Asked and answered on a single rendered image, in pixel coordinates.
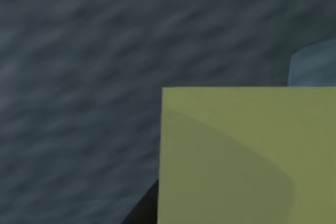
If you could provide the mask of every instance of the yellow sticky note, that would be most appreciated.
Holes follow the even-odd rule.
[[[165,88],[158,224],[335,224],[335,143],[335,88]]]

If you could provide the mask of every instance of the textured background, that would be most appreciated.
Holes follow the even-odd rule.
[[[157,178],[162,86],[285,85],[335,0],[0,0],[0,222],[119,223]]]

